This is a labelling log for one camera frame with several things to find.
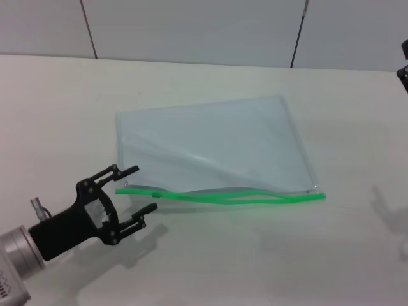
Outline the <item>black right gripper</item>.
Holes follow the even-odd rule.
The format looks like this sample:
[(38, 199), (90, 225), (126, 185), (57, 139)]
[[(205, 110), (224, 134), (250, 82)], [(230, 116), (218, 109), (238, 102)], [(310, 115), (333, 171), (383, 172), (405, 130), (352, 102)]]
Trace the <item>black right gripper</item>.
[[(405, 40), (401, 44), (402, 51), (404, 53), (404, 57), (408, 59), (408, 40)], [(398, 79), (400, 80), (402, 86), (408, 92), (408, 66), (404, 66), (403, 68), (399, 69), (396, 72)]]

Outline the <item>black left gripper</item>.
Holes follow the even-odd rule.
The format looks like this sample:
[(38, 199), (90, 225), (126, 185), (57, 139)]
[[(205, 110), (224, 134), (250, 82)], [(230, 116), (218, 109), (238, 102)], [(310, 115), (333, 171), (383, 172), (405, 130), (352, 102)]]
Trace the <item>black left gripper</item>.
[[(134, 213), (130, 219), (119, 222), (111, 199), (103, 186), (138, 172), (138, 166), (119, 170), (113, 164), (91, 178), (76, 185), (76, 200), (66, 210), (41, 221), (28, 229), (42, 258), (50, 261), (82, 242), (97, 237), (107, 245), (117, 245), (121, 240), (146, 227), (145, 216), (158, 209), (156, 203), (148, 204)], [(102, 204), (106, 219), (95, 224), (85, 207), (95, 201)]]

